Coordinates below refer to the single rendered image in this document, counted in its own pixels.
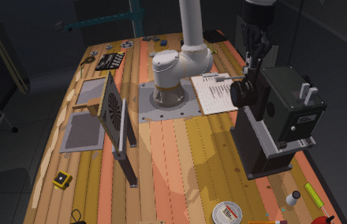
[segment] dartboard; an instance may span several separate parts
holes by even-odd
[[[121,123],[121,110],[119,107],[119,102],[113,93],[109,94],[109,114],[115,129],[119,131]]]

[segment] red object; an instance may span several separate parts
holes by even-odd
[[[325,217],[325,216],[320,216],[316,219],[314,219],[314,221],[312,222],[312,224],[327,224],[327,223],[331,223],[331,219],[333,219],[334,216],[330,216],[329,218],[328,217]]]

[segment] gray mat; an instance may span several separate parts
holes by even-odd
[[[164,108],[155,104],[153,93],[155,82],[139,85],[139,123],[150,121],[165,121],[188,116],[200,116],[201,111],[190,80],[181,79],[181,85],[185,90],[185,100],[182,104]]]
[[[95,99],[102,96],[105,77],[98,80],[85,81],[80,90],[76,104],[87,103],[89,99]]]
[[[104,128],[89,111],[71,113],[59,153],[103,149]]]

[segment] blue object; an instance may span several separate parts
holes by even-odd
[[[160,43],[161,46],[166,46],[167,45],[167,40],[163,39]]]
[[[99,17],[92,20],[87,21],[81,21],[75,24],[68,24],[64,27],[66,31],[72,31],[75,28],[83,28],[95,24],[102,24],[106,22],[111,21],[119,21],[128,19],[132,21],[132,27],[134,31],[134,36],[141,37],[144,36],[144,30],[143,30],[143,21],[142,19],[145,18],[145,12],[144,9],[140,8],[140,2],[139,0],[129,0],[130,4],[130,10],[127,13],[120,13],[108,17]]]

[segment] target stand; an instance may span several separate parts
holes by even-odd
[[[113,143],[111,152],[119,161],[130,188],[137,188],[137,177],[126,154],[126,137],[130,147],[137,147],[136,137],[129,118],[126,99],[121,101],[111,72],[106,75],[97,116]]]

